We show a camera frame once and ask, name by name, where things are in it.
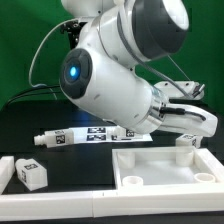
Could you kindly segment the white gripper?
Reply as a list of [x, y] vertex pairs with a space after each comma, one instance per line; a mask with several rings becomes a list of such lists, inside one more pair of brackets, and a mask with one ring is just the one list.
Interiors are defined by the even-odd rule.
[[212, 137], [217, 129], [218, 118], [196, 106], [166, 104], [160, 109], [163, 122], [159, 130]]

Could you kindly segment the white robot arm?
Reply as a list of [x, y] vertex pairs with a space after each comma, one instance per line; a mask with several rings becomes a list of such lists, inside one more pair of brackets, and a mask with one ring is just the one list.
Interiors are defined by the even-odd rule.
[[137, 65], [177, 52], [189, 28], [182, 0], [61, 0], [83, 27], [60, 75], [65, 96], [81, 109], [138, 134], [155, 130], [205, 137], [218, 119], [171, 98], [200, 92], [165, 93], [134, 72]]

